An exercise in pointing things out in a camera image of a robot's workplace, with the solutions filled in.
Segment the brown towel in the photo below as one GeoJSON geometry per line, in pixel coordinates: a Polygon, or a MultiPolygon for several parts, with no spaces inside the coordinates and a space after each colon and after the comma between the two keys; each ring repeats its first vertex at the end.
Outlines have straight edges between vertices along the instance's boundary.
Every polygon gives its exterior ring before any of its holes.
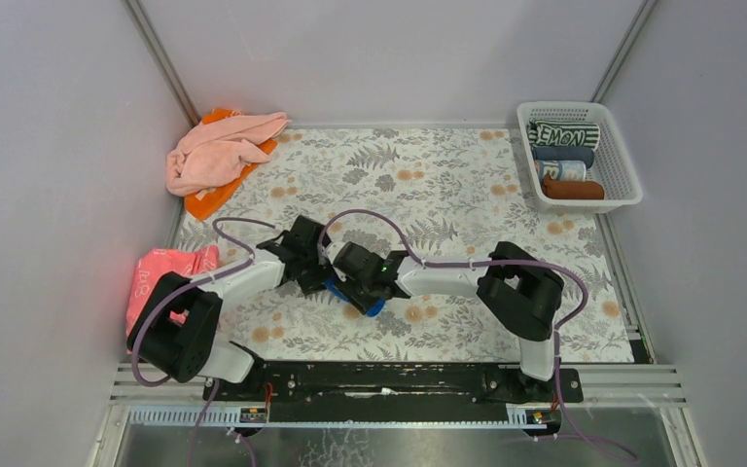
{"type": "Polygon", "coordinates": [[[552,199],[602,200],[604,188],[594,181],[553,180],[546,177],[541,182],[544,195],[552,199]]]}

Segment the orange blue rabbit towel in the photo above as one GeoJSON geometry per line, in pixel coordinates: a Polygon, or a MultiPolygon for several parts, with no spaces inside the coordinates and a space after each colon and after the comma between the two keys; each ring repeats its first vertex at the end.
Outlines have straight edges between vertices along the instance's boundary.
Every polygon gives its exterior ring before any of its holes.
{"type": "Polygon", "coordinates": [[[582,161],[534,161],[538,178],[553,181],[582,182],[587,180],[587,167],[582,161]]]}

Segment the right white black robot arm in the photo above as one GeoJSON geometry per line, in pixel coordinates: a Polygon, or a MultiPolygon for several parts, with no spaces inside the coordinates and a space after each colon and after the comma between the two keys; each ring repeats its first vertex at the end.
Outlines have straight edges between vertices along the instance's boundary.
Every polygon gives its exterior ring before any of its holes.
{"type": "Polygon", "coordinates": [[[553,319],[561,307],[563,279],[510,242],[475,260],[421,260],[406,250],[385,258],[353,242],[328,246],[336,276],[327,287],[366,316],[386,302],[444,295],[479,300],[519,341],[520,369],[541,381],[554,373],[553,319]]]}

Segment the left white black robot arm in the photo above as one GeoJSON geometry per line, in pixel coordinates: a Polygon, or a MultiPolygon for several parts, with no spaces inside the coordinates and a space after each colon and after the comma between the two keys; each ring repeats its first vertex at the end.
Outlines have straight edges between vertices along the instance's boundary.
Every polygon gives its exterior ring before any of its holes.
{"type": "Polygon", "coordinates": [[[250,349],[219,332],[222,310],[294,282],[305,295],[324,290],[333,272],[321,253],[330,244],[324,225],[306,216],[254,246],[239,240],[246,259],[186,277],[163,274],[127,337],[134,364],[146,362],[180,383],[195,377],[241,383],[260,366],[250,349]]]}

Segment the floral table mat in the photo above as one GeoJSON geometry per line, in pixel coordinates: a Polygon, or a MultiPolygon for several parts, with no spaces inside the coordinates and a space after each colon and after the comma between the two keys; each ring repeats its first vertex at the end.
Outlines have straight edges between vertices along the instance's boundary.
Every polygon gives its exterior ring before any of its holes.
{"type": "MultiPolygon", "coordinates": [[[[385,255],[405,233],[420,254],[465,260],[511,241],[564,266],[561,353],[572,363],[629,363],[620,303],[592,216],[542,213],[520,157],[516,130],[297,129],[280,135],[270,162],[245,180],[220,210],[219,237],[186,216],[176,247],[216,244],[222,264],[240,262],[249,245],[289,228],[299,215],[330,224],[333,240],[385,255]]],[[[305,296],[289,283],[225,307],[222,335],[266,359],[511,362],[515,336],[478,300],[425,295],[394,300],[365,317],[333,294],[305,296]]]]}

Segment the pink patterned towel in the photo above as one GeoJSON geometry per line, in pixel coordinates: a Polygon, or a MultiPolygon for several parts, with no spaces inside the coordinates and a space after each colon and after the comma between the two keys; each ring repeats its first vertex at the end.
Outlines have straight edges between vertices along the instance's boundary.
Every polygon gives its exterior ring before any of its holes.
{"type": "Polygon", "coordinates": [[[174,249],[153,249],[140,258],[133,270],[128,305],[125,313],[125,334],[129,337],[159,279],[168,272],[189,277],[210,272],[219,267],[219,248],[202,247],[193,252],[174,249]]]}

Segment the light pink towel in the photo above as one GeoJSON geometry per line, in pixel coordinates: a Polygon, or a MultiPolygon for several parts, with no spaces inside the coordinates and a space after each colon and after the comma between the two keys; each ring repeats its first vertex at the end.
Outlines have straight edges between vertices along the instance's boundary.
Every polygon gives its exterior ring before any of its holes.
{"type": "Polygon", "coordinates": [[[166,189],[185,197],[229,184],[246,166],[270,160],[260,145],[289,123],[286,113],[277,112],[235,115],[195,126],[166,157],[166,189]]]}

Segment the dark blue rolled towel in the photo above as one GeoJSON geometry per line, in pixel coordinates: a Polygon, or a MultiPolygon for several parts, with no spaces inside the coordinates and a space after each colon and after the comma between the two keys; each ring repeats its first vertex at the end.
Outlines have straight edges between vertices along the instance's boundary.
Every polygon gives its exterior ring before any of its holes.
{"type": "Polygon", "coordinates": [[[591,168],[595,159],[593,150],[585,146],[533,146],[531,152],[537,161],[576,161],[586,168],[591,168]]]}

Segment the striped lemon rolled towel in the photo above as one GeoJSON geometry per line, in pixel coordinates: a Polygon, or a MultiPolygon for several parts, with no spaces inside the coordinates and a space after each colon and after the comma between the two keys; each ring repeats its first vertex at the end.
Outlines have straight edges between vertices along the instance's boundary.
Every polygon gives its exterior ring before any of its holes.
{"type": "Polygon", "coordinates": [[[586,147],[595,150],[601,138],[601,129],[592,122],[531,120],[526,134],[533,146],[586,147]]]}

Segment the white plastic basket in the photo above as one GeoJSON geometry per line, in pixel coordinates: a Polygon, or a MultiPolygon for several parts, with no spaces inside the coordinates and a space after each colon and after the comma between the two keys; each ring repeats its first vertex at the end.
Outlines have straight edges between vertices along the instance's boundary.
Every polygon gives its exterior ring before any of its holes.
{"type": "Polygon", "coordinates": [[[634,205],[643,198],[638,175],[630,153],[611,112],[603,105],[579,101],[523,102],[516,108],[522,132],[524,154],[521,164],[533,190],[533,206],[544,213],[605,214],[619,207],[634,205]],[[599,126],[600,137],[594,150],[594,162],[587,179],[599,183],[602,200],[554,199],[547,197],[538,180],[532,154],[533,144],[528,129],[534,120],[593,123],[599,126]]]}

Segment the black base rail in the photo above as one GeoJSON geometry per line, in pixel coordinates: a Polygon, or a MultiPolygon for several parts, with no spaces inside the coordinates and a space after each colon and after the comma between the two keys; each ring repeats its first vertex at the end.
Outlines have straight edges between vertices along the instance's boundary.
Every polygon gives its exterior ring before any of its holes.
{"type": "Polygon", "coordinates": [[[249,402],[272,422],[499,422],[508,406],[550,408],[584,400],[562,369],[540,381],[517,364],[266,361],[243,382],[224,381],[218,402],[249,402]]]}

